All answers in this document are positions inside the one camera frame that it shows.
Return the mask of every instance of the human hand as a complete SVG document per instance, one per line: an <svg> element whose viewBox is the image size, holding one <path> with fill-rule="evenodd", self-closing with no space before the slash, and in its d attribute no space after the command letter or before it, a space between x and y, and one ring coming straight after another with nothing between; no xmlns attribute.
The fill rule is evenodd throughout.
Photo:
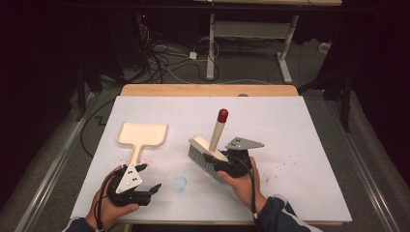
<svg viewBox="0 0 410 232"><path fill-rule="evenodd" d="M255 183L255 207L256 213L262 210L263 206L266 203L266 197L260 191L260 179L259 173L256 168L256 162L254 158L250 158L250 162L252 164L253 170L253 177ZM242 203L251 210L251 200L252 200L252 184L250 175L247 174L246 176L239 177L239 178L232 178L229 174L224 171L219 171L218 176L225 181L228 185L230 185L238 196L238 198L242 201Z"/></svg>
<svg viewBox="0 0 410 232"><path fill-rule="evenodd" d="M121 166L115 168L114 171L121 169ZM105 189L103 190L103 199L101 202L101 221L102 225L104 228L108 228L111 225L115 223L117 218L127 215L131 212L136 211L139 206L137 204L130 204L126 205L124 207L118 207L114 205L114 203L111 202L111 200L106 196L106 189L109 186L109 183L111 180L108 181L108 184L105 186ZM97 226L97 220L96 220L96 214L97 214L97 208L96 204L98 204L100 200L100 193L101 189L97 191L97 193L94 195L93 203L91 204L90 212L88 213L87 217L85 218L85 221L93 227L94 229L98 229Z"/></svg>

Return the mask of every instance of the dark background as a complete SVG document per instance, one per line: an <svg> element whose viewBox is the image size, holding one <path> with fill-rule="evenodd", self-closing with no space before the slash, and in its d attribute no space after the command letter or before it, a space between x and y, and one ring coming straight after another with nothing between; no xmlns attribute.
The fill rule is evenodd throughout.
<svg viewBox="0 0 410 232"><path fill-rule="evenodd" d="M188 2L175 1L175 4ZM410 155L410 6L405 0L383 0L379 1L380 5L377 2L343 1L345 7L379 6L374 14L301 15L294 41L303 43L312 38L321 42L333 41L318 78L338 69L340 64L352 71L352 87L364 113L398 171L410 183L407 161ZM195 44L208 30L209 21L205 14L147 15L146 23L153 32L162 32L187 45ZM0 3L3 134L0 170L4 196L0 207L13 192L32 158L71 110L69 99L76 88L79 65L84 68L90 88L99 91L96 77L100 73L118 76L122 74L121 67L131 65L128 60L142 59L143 62L138 44L134 44L138 32L133 32L134 22L127 20L129 16L130 13L126 16L91 13L85 17L84 13L59 8L53 0ZM245 17L249 20L272 19L271 15ZM129 33L125 37L130 40L120 44L134 45L132 57L125 57L122 50L126 47L115 43L118 40L116 35L125 30L112 34L119 24L124 26L121 23L124 21L131 28L125 28ZM320 88L339 91L343 82L338 79L342 76Z"/></svg>

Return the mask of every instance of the paint stain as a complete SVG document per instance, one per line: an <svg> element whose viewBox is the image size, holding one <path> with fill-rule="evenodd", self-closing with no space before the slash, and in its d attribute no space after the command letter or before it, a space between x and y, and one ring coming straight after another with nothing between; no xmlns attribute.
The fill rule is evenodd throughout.
<svg viewBox="0 0 410 232"><path fill-rule="evenodd" d="M172 181L171 187L174 191L182 193L185 191L187 183L188 181L187 179L185 179L185 177L177 177Z"/></svg>

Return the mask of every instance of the red handle tip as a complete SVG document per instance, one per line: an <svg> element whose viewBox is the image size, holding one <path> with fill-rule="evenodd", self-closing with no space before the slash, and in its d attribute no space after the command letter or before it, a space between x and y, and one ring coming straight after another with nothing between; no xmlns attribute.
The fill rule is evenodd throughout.
<svg viewBox="0 0 410 232"><path fill-rule="evenodd" d="M226 118L228 117L228 111L226 109L221 109L218 114L218 122L226 123Z"/></svg>

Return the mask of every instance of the desk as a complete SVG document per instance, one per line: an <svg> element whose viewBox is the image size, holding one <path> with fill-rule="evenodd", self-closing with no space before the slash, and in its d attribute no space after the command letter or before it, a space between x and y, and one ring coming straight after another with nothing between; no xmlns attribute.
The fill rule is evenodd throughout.
<svg viewBox="0 0 410 232"><path fill-rule="evenodd" d="M243 94L249 97L236 97ZM252 85L124 87L122 96L114 104L72 217L87 214L89 199L100 186L103 173L127 162L131 149L115 140L123 122L167 123L165 142L154 150L143 150L140 157L141 162L149 166L141 172L144 184L138 188L145 190L157 183L162 183L162 187L149 206L121 217L120 221L252 224L249 210L230 187L204 173L188 157L188 139L194 133L210 137L216 110L221 107L227 108L230 116L219 149L234 136L265 143L263 149L250 151L258 162L261 190L265 195L280 192L292 203L296 214L309 223L351 221L303 98L297 96L293 86ZM173 187L175 180L181 177L187 180L182 192Z"/></svg>
<svg viewBox="0 0 410 232"><path fill-rule="evenodd" d="M230 3L230 4L262 4L262 5L293 5L293 6L340 6L341 0L218 0L212 1L212 4ZM298 22L298 15L293 15L290 23L268 23L268 22L247 22L244 21L216 21L215 14L211 14L209 29L209 51L207 63L207 79L214 79L215 55L214 44L215 37L240 37L240 38L260 38L260 39L284 39L282 52L277 53L278 65L280 67L283 80L286 84L292 83L289 69L286 65L286 55L292 42L293 33Z"/></svg>

